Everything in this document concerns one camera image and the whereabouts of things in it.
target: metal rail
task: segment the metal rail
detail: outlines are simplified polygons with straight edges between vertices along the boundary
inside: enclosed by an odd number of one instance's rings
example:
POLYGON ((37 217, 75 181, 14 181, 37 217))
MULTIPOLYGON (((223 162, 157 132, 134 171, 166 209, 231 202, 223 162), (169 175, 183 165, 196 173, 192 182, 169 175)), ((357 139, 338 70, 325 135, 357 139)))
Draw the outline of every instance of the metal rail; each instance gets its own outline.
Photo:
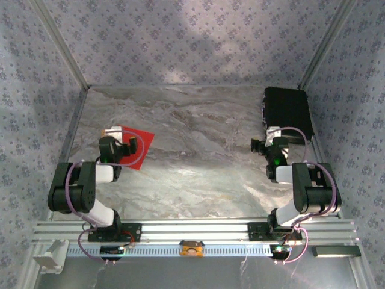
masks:
MULTIPOLYGON (((277 241, 249 241, 248 239, 248 223, 266 222, 266 218, 127 220, 123 222, 142 224, 140 244, 175 245, 181 240, 203 241, 207 245, 278 244, 277 241)), ((34 228, 32 242, 50 244, 52 240, 69 240, 70 244, 76 243, 82 232, 83 223, 82 221, 38 222, 34 228)), ((352 220, 324 217, 304 222, 302 226, 309 233, 310 245, 359 242, 352 220)), ((81 240, 84 246, 95 244, 87 241, 86 234, 81 240)))

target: red wire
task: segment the red wire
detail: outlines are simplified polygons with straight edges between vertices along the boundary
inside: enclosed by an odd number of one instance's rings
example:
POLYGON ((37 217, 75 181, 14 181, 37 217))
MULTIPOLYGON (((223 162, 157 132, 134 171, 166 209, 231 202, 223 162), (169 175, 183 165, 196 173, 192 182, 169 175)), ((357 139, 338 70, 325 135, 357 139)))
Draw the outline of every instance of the red wire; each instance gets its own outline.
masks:
POLYGON ((133 236, 130 232, 128 232, 128 231, 122 231, 122 234, 126 234, 126 235, 130 235, 130 236, 131 236, 131 242, 130 242, 130 244, 135 242, 135 238, 134 238, 134 236, 133 236))

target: orange object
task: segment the orange object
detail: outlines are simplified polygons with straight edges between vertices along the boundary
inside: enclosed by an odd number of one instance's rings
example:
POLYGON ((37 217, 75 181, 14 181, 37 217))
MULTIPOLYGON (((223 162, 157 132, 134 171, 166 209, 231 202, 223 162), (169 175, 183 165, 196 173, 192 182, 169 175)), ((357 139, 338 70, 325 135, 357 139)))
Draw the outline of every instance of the orange object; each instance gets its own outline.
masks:
POLYGON ((179 253, 180 256, 188 257, 203 257, 203 242, 196 241, 181 241, 182 251, 179 253))

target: white plastic piece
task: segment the white plastic piece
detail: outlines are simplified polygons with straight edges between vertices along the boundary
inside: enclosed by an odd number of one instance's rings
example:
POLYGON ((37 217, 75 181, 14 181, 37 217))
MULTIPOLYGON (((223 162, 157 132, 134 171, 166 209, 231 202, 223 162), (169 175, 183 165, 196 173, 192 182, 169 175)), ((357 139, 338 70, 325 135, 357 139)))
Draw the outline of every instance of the white plastic piece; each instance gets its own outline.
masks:
POLYGON ((284 227, 291 227, 295 220, 304 216, 297 211, 293 200, 290 200, 287 205, 279 208, 276 212, 278 225, 284 227))
POLYGON ((88 214, 84 216, 92 221, 91 223, 97 224, 98 227, 108 227, 114 223, 114 210, 106 207, 98 200, 95 200, 95 204, 88 214))
POLYGON ((293 170, 292 166, 279 166, 276 168, 276 181, 279 184, 292 184, 293 183, 293 170))
POLYGON ((95 166, 95 183, 105 184, 114 180, 114 168, 112 166, 105 166, 96 164, 95 166))
POLYGON ((281 136, 281 131, 271 132, 271 131, 275 131, 276 129, 279 129, 279 128, 280 128, 279 126, 270 126, 266 130, 266 143, 265 143, 266 147, 271 146, 273 144, 273 138, 274 137, 280 137, 281 136))
POLYGON ((43 255, 33 256, 42 267, 41 274, 60 274, 63 271, 69 244, 68 240, 53 240, 43 255))
POLYGON ((285 157, 285 159, 288 159, 288 156, 289 156, 289 148, 286 148, 286 149, 282 149, 282 154, 283 156, 285 157))
POLYGON ((111 129, 105 129, 102 133, 102 136, 110 135, 116 138, 120 143, 123 143, 123 134, 121 132, 110 132, 110 131, 122 131, 121 126, 112 126, 111 129))

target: white bracket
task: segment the white bracket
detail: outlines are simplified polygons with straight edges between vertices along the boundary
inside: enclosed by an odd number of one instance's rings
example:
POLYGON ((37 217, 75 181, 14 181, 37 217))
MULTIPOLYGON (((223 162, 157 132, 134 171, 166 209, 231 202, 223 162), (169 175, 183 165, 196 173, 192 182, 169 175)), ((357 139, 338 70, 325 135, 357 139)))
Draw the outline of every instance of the white bracket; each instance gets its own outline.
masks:
POLYGON ((102 137, 110 135, 116 138, 120 143, 123 143, 123 134, 121 132, 110 132, 110 131, 121 131, 121 126, 112 126, 110 129, 104 129, 102 131, 102 137))
POLYGON ((291 165, 276 168, 276 182, 279 184, 293 183, 293 168, 291 165))
POLYGON ((60 274, 63 271, 69 244, 68 240, 52 240, 44 254, 33 256, 42 267, 41 274, 60 274))
POLYGON ((271 131, 275 131, 276 129, 279 129, 279 128, 280 128, 279 126, 270 126, 266 130, 266 143, 265 143, 266 147, 271 146, 273 144, 273 138, 274 137, 280 137, 281 136, 281 131, 271 132, 271 131))

